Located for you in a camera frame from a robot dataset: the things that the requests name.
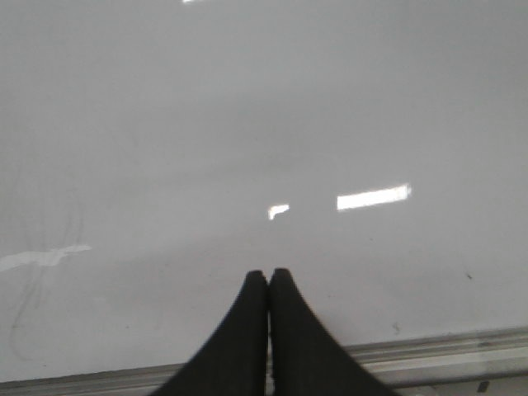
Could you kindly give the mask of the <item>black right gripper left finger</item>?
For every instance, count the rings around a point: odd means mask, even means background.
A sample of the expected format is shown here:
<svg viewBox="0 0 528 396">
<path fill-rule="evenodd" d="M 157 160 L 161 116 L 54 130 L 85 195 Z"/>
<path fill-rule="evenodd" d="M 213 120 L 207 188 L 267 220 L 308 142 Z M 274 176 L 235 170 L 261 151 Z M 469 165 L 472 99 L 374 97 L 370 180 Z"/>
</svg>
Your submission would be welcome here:
<svg viewBox="0 0 528 396">
<path fill-rule="evenodd" d="M 268 344 L 267 282 L 246 274 L 222 322 L 201 349 L 153 395 L 263 395 Z"/>
</svg>

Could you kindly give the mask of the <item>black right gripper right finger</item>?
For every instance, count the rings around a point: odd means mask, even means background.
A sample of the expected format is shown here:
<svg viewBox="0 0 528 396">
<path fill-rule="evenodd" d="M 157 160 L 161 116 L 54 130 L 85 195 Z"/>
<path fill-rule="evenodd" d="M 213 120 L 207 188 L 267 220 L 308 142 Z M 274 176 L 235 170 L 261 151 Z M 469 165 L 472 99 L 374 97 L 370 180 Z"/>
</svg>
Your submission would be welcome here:
<svg viewBox="0 0 528 396">
<path fill-rule="evenodd" d="M 275 395 L 395 395 L 336 342 L 299 292 L 290 271 L 268 286 Z"/>
</svg>

